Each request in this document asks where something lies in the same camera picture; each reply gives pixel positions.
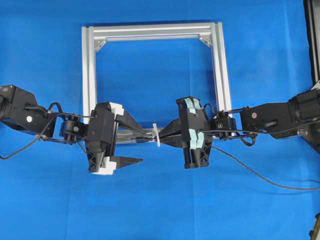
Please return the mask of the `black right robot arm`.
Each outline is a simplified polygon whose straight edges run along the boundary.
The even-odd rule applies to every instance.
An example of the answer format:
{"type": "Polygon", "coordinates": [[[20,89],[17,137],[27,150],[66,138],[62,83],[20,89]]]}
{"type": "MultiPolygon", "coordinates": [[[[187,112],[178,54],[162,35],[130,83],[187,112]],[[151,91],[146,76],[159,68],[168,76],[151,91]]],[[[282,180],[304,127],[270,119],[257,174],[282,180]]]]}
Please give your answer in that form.
{"type": "Polygon", "coordinates": [[[183,149],[186,169],[207,167],[214,138],[239,139],[248,147],[257,135],[274,139],[301,136],[316,152],[320,151],[320,90],[300,93],[287,102],[266,103],[229,111],[213,111],[196,97],[176,100],[178,118],[156,136],[159,143],[183,149]]]}

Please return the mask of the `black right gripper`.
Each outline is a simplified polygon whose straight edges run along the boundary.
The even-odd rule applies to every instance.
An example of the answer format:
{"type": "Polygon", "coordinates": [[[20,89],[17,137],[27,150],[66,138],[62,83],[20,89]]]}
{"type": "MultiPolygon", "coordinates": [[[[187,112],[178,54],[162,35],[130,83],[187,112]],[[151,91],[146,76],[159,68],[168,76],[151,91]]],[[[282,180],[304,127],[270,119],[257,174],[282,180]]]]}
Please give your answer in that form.
{"type": "Polygon", "coordinates": [[[200,100],[188,96],[176,100],[179,118],[172,120],[159,132],[160,142],[183,148],[184,168],[207,167],[213,138],[209,136],[209,119],[200,100]]]}

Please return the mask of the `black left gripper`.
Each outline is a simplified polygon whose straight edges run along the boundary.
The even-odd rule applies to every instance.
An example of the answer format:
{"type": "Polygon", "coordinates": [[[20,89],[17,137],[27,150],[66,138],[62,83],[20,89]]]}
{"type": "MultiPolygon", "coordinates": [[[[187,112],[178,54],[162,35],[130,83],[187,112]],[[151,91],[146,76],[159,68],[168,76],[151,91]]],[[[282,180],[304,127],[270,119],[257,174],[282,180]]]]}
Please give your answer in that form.
{"type": "Polygon", "coordinates": [[[113,156],[118,126],[145,135],[147,131],[118,103],[104,102],[91,111],[85,148],[88,171],[96,175],[112,175],[114,170],[143,161],[141,158],[113,156]]]}

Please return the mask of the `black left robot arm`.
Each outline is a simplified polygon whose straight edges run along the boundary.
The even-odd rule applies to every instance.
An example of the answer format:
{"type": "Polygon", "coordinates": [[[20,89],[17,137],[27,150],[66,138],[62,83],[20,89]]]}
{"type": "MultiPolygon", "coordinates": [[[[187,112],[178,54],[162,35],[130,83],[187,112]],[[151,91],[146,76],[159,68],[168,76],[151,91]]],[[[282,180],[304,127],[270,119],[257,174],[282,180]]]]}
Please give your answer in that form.
{"type": "Polygon", "coordinates": [[[63,144],[84,142],[82,151],[88,160],[88,172],[112,175],[114,170],[142,161],[140,158],[115,156],[118,128],[146,134],[123,106],[103,102],[87,116],[63,112],[58,102],[49,108],[37,104],[35,96],[14,85],[0,88],[0,121],[13,130],[34,135],[36,140],[63,144]]]}

